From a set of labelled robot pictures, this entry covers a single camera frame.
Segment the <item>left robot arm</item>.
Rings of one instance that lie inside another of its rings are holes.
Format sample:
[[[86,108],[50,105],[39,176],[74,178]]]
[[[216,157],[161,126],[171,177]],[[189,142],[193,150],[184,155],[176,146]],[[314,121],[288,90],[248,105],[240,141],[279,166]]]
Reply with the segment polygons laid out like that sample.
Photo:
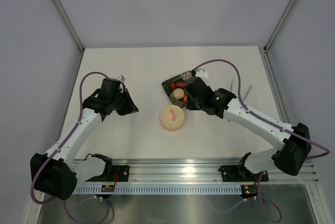
[[[128,180],[129,167],[113,166],[113,160],[102,154],[73,165],[73,161],[92,132],[107,116],[116,112],[120,116],[137,113],[126,88],[123,75],[105,77],[101,87],[86,99],[80,98],[80,112],[76,121],[44,154],[36,153],[30,160],[30,196],[35,203],[34,191],[40,191],[60,200],[68,199],[78,184],[83,182],[117,183]]]

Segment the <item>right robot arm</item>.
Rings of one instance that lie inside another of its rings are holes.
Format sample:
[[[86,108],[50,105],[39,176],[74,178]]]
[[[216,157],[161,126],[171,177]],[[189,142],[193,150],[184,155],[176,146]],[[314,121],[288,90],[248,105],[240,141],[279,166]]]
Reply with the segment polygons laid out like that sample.
[[[242,106],[234,93],[224,88],[213,91],[196,76],[185,82],[184,91],[188,110],[201,110],[239,124],[272,145],[266,151],[246,153],[236,165],[222,165],[219,171],[224,182],[255,182],[261,174],[275,169],[291,176],[298,175],[311,151],[307,126],[302,123],[293,126],[268,116],[255,116]]]

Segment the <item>pink and cream lunch bowl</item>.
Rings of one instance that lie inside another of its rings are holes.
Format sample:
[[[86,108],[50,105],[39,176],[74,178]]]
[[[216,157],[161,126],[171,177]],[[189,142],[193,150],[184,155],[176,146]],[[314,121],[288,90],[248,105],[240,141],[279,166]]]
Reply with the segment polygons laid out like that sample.
[[[163,120],[163,121],[160,121],[160,124],[162,125],[162,127],[165,129],[165,130],[168,130],[168,131],[176,131],[176,130],[179,130],[183,124],[184,124],[184,121],[166,121],[166,120]]]

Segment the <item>metal tongs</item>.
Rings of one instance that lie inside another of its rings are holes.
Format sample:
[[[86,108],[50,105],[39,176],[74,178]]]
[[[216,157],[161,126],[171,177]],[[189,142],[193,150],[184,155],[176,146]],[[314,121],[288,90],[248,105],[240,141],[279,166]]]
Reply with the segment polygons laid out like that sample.
[[[238,90],[239,90],[238,84],[239,84],[238,79],[236,76],[234,76],[230,81],[228,90],[234,93],[235,95],[237,95],[238,97],[241,97],[242,100],[245,101],[249,93],[251,92],[253,84],[251,82],[242,82],[241,87],[240,87],[240,95],[238,95]]]

